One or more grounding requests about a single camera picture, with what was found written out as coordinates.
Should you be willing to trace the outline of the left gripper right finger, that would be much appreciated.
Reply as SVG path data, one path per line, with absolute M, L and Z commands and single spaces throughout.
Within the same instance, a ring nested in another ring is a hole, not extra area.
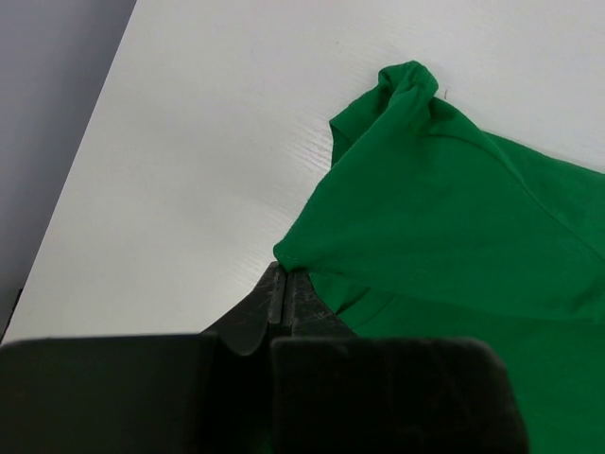
M 356 336 L 289 274 L 270 347 L 277 453 L 526 453 L 507 367 L 468 338 Z

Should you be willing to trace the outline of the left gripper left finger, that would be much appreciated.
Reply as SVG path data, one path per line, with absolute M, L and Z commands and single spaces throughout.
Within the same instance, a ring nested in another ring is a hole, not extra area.
M 5 453 L 268 453 L 268 335 L 285 273 L 196 334 L 20 340 L 1 349 Z

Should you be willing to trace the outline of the green t shirt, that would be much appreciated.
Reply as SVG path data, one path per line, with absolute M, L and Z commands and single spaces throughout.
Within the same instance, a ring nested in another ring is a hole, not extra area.
M 332 163 L 274 255 L 365 337 L 473 337 L 535 453 L 604 449 L 604 176 L 480 130 L 416 61 L 330 123 Z

